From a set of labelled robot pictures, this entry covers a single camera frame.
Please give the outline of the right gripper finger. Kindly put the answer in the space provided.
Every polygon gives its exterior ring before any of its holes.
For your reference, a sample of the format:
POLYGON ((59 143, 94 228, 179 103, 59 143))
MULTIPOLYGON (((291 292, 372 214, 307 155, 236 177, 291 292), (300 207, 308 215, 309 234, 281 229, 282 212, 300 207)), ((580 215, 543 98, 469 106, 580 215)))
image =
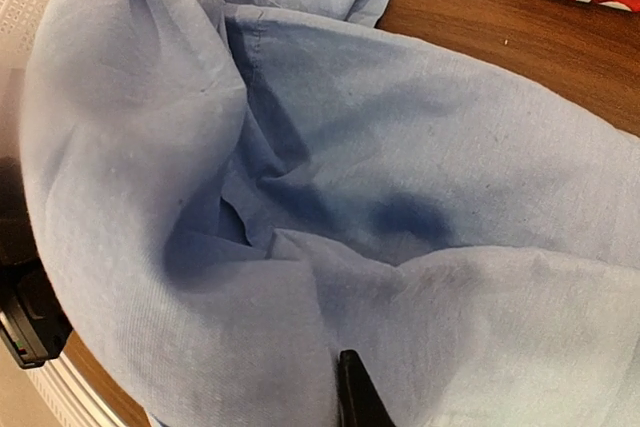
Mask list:
POLYGON ((359 354, 341 351, 337 364, 340 425, 395 427, 359 354))

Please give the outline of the front aluminium rail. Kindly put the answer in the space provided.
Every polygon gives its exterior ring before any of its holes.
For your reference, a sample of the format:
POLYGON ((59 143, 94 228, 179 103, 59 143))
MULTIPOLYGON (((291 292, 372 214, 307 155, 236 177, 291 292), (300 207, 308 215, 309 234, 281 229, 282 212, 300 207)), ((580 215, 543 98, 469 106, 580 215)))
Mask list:
POLYGON ((126 427, 65 354, 25 373, 62 426, 126 427))

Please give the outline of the light blue long sleeve shirt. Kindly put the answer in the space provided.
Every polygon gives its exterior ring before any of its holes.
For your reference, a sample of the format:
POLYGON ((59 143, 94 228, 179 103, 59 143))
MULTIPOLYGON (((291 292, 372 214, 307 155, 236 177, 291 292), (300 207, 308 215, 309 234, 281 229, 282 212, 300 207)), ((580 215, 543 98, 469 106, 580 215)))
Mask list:
POLYGON ((163 426, 639 422, 639 141, 389 0, 50 0, 20 161, 71 324, 163 426))

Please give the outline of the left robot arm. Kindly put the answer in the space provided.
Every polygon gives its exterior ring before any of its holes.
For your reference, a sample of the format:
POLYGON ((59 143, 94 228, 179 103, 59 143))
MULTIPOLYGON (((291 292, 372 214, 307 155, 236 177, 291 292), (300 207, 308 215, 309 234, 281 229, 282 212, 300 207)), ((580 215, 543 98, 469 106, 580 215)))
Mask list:
POLYGON ((1 159, 1 340, 22 369, 62 353, 72 332, 37 252, 18 161, 1 159))

